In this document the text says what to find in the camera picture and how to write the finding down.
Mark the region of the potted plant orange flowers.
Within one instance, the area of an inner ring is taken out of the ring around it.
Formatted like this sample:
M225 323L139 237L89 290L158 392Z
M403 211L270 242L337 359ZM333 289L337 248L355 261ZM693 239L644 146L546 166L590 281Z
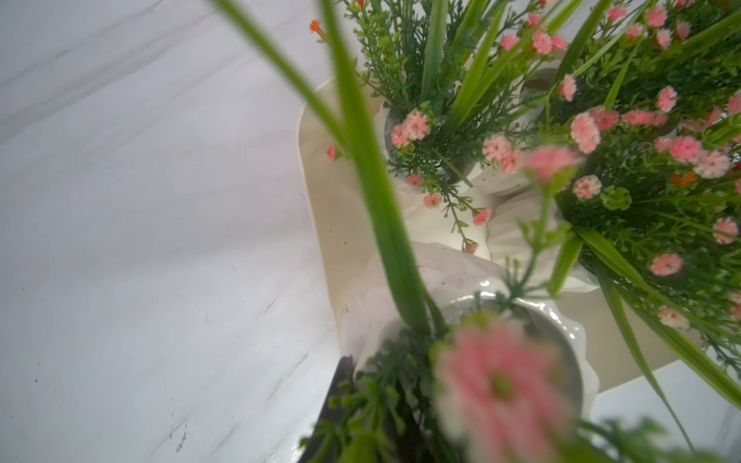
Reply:
M480 301L447 322L426 289L383 164L372 121L333 7L320 5L338 75L335 116L233 1L220 10L279 69L335 135L359 179L394 306L403 328L373 355L403 357L405 461L596 462L575 405L562 389L558 347L527 336L505 312L527 291L508 276L496 307Z

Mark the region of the potted plant pink flowers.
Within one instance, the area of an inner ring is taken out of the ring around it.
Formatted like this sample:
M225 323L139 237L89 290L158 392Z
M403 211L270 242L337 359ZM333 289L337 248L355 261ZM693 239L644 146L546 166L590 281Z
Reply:
M471 197L488 168L518 171L536 98L523 88L567 50L578 1L343 1L362 62L357 75L386 109L382 152L425 208L451 221L464 252L491 212Z

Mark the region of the cream storage tray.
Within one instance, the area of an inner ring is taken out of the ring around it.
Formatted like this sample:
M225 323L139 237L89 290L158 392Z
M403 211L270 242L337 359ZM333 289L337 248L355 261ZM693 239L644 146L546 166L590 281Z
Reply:
M356 366L401 328L401 317L388 289L376 239L353 169L329 162L330 137L310 109L298 122L298 151L312 216L339 327L341 351ZM533 219L540 206L528 189L484 189L474 194L494 206L494 216L474 235L480 249L460 250L451 222L418 202L407 185L399 201L419 271L445 316L462 311L475 294L501 289L506 258L527 260L529 253L518 219ZM536 333L555 339L567 353L571 393L590 403L610 395L644 394L650 386L619 333L596 278L577 267L561 295L530 305Z

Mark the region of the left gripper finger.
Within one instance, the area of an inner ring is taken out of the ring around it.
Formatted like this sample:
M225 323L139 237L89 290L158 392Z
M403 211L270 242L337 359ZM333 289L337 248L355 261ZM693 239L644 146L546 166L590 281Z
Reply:
M405 461L403 357L343 356L299 449L301 462Z

